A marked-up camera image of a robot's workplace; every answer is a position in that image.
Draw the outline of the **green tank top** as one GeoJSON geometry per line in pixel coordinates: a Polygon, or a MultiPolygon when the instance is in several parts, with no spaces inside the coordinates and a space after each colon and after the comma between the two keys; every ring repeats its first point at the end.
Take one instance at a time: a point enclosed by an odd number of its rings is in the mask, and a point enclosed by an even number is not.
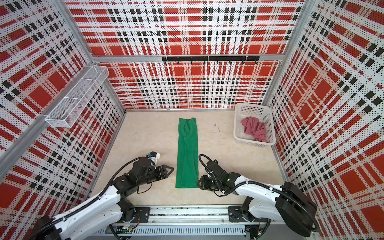
{"type": "Polygon", "coordinates": [[[193,189],[199,180],[198,126],[195,118],[179,119],[177,189],[193,189]]]}

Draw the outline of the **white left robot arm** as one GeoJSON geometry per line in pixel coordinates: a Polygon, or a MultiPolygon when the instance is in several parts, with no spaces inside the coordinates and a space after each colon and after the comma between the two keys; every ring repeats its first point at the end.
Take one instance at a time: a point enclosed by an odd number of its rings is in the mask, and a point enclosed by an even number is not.
{"type": "Polygon", "coordinates": [[[139,221],[140,214],[128,200],[141,185],[165,180],[174,171],[167,165],[157,166],[153,156],[129,161],[132,169],[119,175],[116,171],[104,189],[82,204],[53,218],[41,217],[35,223],[30,240],[84,240],[103,227],[139,221]]]}

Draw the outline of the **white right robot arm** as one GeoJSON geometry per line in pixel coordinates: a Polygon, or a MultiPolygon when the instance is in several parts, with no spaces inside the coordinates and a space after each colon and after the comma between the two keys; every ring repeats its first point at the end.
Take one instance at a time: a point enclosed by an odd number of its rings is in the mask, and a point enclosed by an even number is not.
{"type": "Polygon", "coordinates": [[[241,215],[245,221],[256,219],[283,222],[293,232],[309,237],[318,233],[320,225],[316,220],[317,205],[290,182],[283,185],[269,185],[250,180],[235,172],[227,173],[217,160],[199,161],[206,170],[197,183],[201,190],[214,192],[217,197],[230,195],[245,196],[241,215]]]}

